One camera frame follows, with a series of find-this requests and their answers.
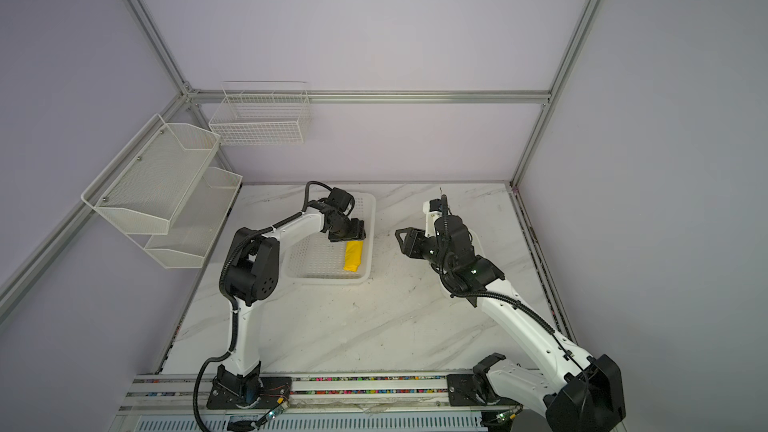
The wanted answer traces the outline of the white perforated plastic basket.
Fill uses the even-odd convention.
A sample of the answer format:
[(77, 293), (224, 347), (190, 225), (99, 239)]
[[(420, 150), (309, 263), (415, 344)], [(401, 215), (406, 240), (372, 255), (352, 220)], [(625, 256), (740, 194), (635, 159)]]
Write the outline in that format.
[(373, 237), (375, 232), (376, 199), (370, 193), (352, 191), (355, 209), (352, 218), (364, 222), (366, 238), (363, 241), (360, 265), (356, 271), (344, 269), (346, 245), (331, 243), (326, 234), (313, 234), (285, 252), (281, 259), (281, 276), (311, 285), (352, 286), (364, 283), (370, 277)]

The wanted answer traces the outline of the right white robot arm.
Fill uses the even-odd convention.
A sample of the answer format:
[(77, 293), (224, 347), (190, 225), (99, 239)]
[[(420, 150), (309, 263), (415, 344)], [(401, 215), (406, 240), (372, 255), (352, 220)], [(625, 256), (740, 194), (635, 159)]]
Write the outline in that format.
[(427, 222), (424, 229), (396, 231), (401, 253), (427, 262), (450, 297), (492, 318), (536, 366), (527, 371), (501, 353), (490, 355), (474, 370), (483, 401), (513, 400), (553, 431), (614, 430), (627, 415), (618, 364), (589, 353), (535, 312), (501, 269), (476, 252), (460, 217), (430, 212)]

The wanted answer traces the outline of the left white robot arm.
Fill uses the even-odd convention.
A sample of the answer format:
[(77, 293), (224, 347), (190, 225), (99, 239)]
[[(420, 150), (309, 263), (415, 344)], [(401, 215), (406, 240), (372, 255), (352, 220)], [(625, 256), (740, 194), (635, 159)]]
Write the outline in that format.
[(355, 205), (354, 196), (346, 190), (309, 181), (298, 212), (263, 229), (236, 231), (218, 282), (220, 294), (230, 305), (229, 343), (222, 355), (203, 362), (193, 386), (192, 410), (199, 430), (209, 429), (200, 411), (199, 392), (206, 369), (214, 363), (218, 365), (214, 392), (226, 392), (238, 408), (251, 408), (261, 400), (265, 392), (258, 344), (261, 308), (278, 285), (281, 253), (320, 233), (332, 243), (364, 240), (364, 221), (351, 216)]

